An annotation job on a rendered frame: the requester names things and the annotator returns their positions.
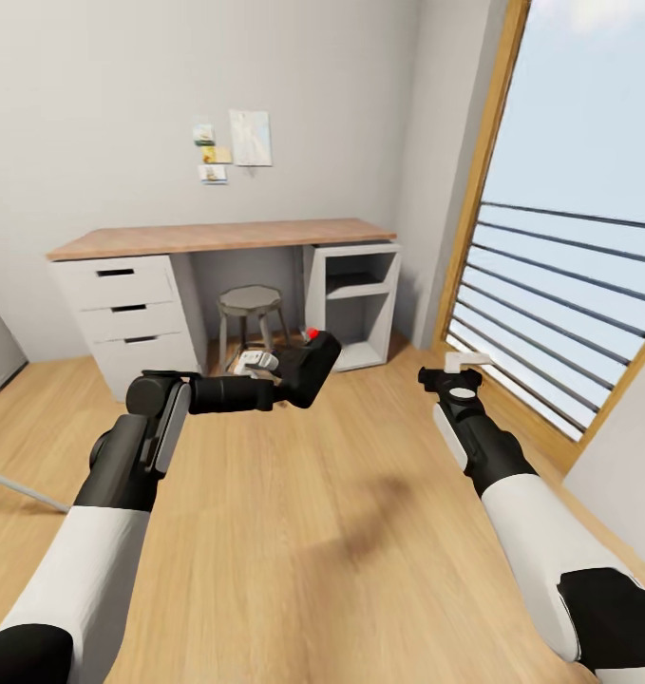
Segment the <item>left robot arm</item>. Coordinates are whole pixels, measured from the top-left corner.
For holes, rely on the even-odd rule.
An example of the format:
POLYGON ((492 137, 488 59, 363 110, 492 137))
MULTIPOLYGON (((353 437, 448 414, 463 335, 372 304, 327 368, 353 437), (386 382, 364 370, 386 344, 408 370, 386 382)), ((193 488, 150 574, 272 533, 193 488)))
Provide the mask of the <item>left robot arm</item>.
POLYGON ((125 395, 129 414, 95 442, 90 474, 0 624, 0 684, 105 682, 123 643, 158 481, 187 413, 273 411, 301 396, 254 371, 277 366, 271 352, 246 351, 234 376, 142 370, 125 395))

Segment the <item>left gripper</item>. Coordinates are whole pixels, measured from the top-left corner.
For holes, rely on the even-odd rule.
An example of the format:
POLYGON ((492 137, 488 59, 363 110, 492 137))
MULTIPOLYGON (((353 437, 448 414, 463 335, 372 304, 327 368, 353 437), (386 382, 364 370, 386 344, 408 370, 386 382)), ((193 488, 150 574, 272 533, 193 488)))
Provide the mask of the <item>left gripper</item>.
POLYGON ((273 403, 301 396, 302 389, 275 386, 271 379, 250 376, 220 376, 222 399, 219 412, 273 411, 273 403))

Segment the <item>camera tripod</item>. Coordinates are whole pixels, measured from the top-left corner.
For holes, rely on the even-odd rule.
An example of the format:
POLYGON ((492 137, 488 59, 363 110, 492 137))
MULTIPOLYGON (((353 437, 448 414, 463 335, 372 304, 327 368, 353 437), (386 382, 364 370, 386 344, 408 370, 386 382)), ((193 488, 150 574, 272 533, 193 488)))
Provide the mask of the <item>camera tripod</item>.
POLYGON ((0 484, 6 485, 11 489, 15 489, 15 491, 20 491, 24 495, 32 497, 32 499, 36 499, 36 501, 41 501, 42 503, 48 504, 49 506, 53 506, 53 508, 58 508, 59 510, 63 510, 63 512, 69 513, 70 506, 68 506, 67 504, 59 503, 54 499, 50 499, 49 497, 46 497, 46 495, 43 495, 42 493, 38 493, 37 491, 28 488, 26 485, 18 484, 17 482, 14 482, 9 478, 4 478, 4 476, 0 476, 0 484))

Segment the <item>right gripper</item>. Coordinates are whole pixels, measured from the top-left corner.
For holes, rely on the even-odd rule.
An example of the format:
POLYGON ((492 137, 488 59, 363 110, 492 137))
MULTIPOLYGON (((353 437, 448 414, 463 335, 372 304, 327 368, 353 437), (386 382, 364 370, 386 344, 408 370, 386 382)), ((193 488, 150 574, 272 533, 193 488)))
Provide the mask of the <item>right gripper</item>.
POLYGON ((444 370, 427 369, 422 367, 418 371, 418 381, 425 383, 426 392, 438 392, 440 395, 440 387, 447 382, 465 382, 474 391, 482 386, 483 375, 475 370, 460 370, 460 373, 446 373, 444 370))

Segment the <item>digital camera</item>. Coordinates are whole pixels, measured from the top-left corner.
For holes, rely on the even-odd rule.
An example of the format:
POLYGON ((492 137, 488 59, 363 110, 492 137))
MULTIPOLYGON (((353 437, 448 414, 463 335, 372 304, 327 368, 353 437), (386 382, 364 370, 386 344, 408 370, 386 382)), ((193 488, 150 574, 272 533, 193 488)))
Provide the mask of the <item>digital camera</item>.
POLYGON ((270 374, 279 377, 282 388, 303 390, 301 396, 289 400, 300 409, 308 409, 313 404, 342 350, 329 331, 312 329, 309 337, 305 345, 291 349, 275 347, 272 351, 278 366, 270 374))

